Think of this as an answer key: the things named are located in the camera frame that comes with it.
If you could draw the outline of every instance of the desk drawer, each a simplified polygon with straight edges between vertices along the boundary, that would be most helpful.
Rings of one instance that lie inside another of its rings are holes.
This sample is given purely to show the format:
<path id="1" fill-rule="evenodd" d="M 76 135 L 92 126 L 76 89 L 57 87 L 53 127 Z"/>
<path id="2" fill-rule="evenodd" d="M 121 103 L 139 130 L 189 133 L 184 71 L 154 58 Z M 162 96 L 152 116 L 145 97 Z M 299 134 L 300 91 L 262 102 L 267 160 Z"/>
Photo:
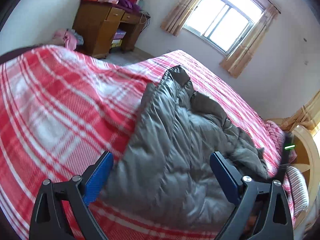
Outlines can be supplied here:
<path id="1" fill-rule="evenodd" d="M 120 22 L 123 14 L 124 14 L 124 10 L 121 10 L 118 8 L 111 8 L 106 20 L 110 22 Z"/>
<path id="2" fill-rule="evenodd" d="M 140 21 L 140 16 L 130 14 L 130 13 L 124 13 L 121 21 L 131 24 L 137 24 Z"/>

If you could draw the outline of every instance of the striped pillow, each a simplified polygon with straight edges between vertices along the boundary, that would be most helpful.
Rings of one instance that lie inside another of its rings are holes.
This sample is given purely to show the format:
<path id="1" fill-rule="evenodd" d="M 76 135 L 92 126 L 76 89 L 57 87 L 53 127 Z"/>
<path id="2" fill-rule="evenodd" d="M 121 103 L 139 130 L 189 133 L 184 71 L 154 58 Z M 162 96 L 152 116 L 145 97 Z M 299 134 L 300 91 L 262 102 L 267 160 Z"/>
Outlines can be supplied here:
<path id="1" fill-rule="evenodd" d="M 291 185 L 294 216 L 309 206 L 309 195 L 306 181 L 301 172 L 295 167 L 287 167 L 288 179 Z"/>

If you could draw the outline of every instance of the beige curtain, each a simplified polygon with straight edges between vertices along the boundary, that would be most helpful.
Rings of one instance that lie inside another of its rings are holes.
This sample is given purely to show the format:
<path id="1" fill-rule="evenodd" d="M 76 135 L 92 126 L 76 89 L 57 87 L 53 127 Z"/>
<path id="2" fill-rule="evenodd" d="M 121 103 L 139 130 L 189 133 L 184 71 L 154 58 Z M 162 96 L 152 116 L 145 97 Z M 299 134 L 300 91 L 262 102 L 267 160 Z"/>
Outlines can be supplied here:
<path id="1" fill-rule="evenodd" d="M 237 78 L 252 59 L 272 21 L 278 14 L 278 10 L 271 4 L 239 46 L 220 63 L 220 66 L 226 69 L 231 76 Z"/>
<path id="2" fill-rule="evenodd" d="M 303 125 L 315 135 L 320 129 L 320 90 L 293 116 L 285 119 L 274 119 L 284 131 L 292 131 L 298 124 Z"/>
<path id="3" fill-rule="evenodd" d="M 161 24 L 161 29 L 178 36 L 186 20 L 200 0 L 181 0 L 166 16 Z"/>

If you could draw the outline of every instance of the red and white plaid blanket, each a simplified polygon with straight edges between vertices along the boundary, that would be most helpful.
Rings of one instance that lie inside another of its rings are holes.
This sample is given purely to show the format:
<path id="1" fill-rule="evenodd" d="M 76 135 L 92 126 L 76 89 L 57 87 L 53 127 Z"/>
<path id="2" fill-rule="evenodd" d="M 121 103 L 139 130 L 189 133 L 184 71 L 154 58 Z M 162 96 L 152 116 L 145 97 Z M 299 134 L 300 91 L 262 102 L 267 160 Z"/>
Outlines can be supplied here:
<path id="1" fill-rule="evenodd" d="M 276 173 L 280 156 L 264 122 L 225 82 L 183 51 L 119 67 L 62 47 L 41 47 L 0 65 L 0 208 L 21 239 L 28 239 L 41 182 L 82 174 L 105 150 L 121 158 L 147 83 L 158 83 L 176 65 L 185 67 L 194 88 L 218 101 L 256 147 L 265 148 L 269 174 Z M 293 215 L 287 178 L 284 188 Z M 90 209 L 110 240 L 216 235 L 171 230 L 99 200 Z M 81 239 L 68 208 L 67 217 Z"/>

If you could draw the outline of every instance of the green light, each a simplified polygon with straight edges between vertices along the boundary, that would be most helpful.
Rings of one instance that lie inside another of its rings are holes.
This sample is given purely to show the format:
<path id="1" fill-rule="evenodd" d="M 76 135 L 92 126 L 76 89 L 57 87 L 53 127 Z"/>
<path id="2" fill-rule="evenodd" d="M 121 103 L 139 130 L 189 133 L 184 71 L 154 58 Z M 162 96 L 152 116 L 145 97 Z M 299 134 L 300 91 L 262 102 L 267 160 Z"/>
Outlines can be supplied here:
<path id="1" fill-rule="evenodd" d="M 285 147 L 284 149 L 285 150 L 291 150 L 291 149 L 293 149 L 293 148 L 295 148 L 295 145 L 293 144 L 293 145 L 290 145 L 290 146 L 287 146 L 287 147 Z"/>

